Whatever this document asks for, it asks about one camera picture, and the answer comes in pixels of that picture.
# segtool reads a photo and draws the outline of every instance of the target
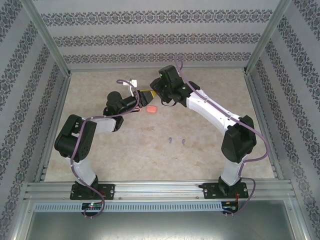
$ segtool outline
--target black mounting bracket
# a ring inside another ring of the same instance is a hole
[[[199,185],[199,188],[203,189],[204,199],[247,199],[249,197],[247,184],[240,182],[237,187],[227,195],[225,195],[219,188],[218,182],[205,182]]]
[[[86,186],[80,185],[79,183],[75,183],[72,185],[71,193],[70,193],[70,199],[71,200],[101,200],[101,197],[94,193],[94,194],[84,194],[82,188],[88,189],[91,193],[89,188]],[[114,184],[100,184],[98,183],[98,186],[95,187],[104,197],[105,200],[113,200],[115,196],[115,187]]]

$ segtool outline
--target orange block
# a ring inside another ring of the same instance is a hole
[[[155,114],[157,112],[157,107],[152,106],[152,105],[148,105],[148,106],[146,106],[146,111],[147,111],[147,113]]]

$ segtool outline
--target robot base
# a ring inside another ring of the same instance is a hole
[[[245,182],[236,183],[227,194],[220,190],[219,185],[220,183],[218,182],[205,182],[199,185],[199,188],[203,189],[204,199],[235,199],[237,195],[239,199],[247,199],[249,197]]]
[[[105,200],[113,200],[115,195],[114,184],[100,184],[98,177],[95,177],[91,187],[98,190]],[[81,185],[78,182],[71,187],[70,200],[101,200],[101,197],[88,187]]]

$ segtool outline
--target damask pattern wallpaper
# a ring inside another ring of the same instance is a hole
[[[279,0],[35,0],[71,70],[245,67]]]
[[[251,73],[282,173],[320,239],[320,8],[293,0]]]
[[[5,240],[23,184],[35,179],[65,76],[18,0],[0,0],[0,56],[0,240]]]

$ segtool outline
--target marble-patterned floor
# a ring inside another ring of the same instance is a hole
[[[241,69],[184,69],[190,81],[198,84],[213,100],[240,116],[258,122]],[[103,113],[107,95],[118,91],[129,96],[127,86],[117,79],[138,80],[138,89],[149,89],[158,78],[158,69],[132,69],[72,74],[58,132],[70,114],[84,118]],[[161,105],[157,96],[151,105],[157,113],[140,112],[124,116],[117,132],[96,134],[89,153],[91,166],[100,181],[208,180],[221,175],[225,157],[221,152],[223,136],[198,113],[177,104]],[[265,153],[257,137],[250,158]],[[274,178],[269,159],[248,163],[244,177]],[[45,176],[46,182],[72,182],[69,164],[53,149]]]

